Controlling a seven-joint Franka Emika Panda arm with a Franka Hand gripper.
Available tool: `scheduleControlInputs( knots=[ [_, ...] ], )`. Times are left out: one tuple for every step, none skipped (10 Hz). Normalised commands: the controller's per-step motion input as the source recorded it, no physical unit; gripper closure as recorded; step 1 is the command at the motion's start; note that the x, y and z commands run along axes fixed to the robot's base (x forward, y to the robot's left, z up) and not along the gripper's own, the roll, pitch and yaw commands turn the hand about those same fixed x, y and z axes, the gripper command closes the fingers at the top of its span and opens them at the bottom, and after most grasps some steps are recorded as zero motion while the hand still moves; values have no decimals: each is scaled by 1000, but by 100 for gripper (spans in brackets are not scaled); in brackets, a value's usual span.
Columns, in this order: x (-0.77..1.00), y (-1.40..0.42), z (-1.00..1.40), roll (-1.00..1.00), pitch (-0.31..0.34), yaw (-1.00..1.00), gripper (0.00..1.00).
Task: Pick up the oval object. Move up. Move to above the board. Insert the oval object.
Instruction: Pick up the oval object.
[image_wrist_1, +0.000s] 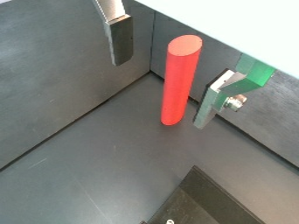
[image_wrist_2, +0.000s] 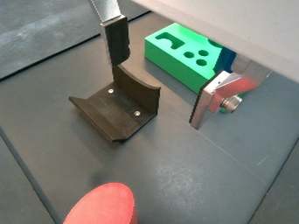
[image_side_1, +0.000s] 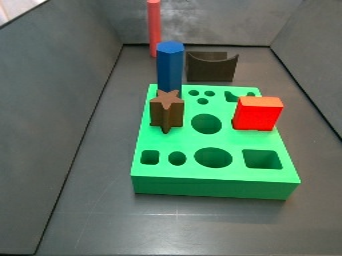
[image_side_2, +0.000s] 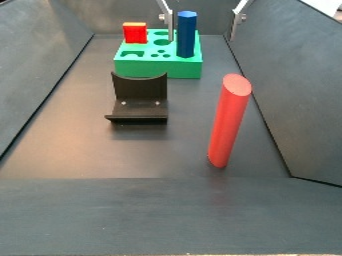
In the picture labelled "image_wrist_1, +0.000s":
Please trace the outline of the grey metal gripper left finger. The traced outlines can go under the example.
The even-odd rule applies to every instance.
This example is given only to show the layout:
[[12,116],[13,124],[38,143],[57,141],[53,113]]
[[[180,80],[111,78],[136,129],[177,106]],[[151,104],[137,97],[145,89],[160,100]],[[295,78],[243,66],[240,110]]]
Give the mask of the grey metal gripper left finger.
[[133,19],[121,0],[92,0],[101,16],[112,64],[117,67],[133,56]]

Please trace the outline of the gripper green and grey right finger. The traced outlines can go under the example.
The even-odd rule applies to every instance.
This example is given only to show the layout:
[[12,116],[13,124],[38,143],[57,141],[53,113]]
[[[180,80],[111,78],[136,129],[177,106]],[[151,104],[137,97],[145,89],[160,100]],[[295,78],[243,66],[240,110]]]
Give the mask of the gripper green and grey right finger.
[[264,62],[241,54],[235,70],[225,69],[205,87],[192,120],[195,127],[201,130],[223,109],[237,112],[247,101],[243,94],[261,88],[275,70]]

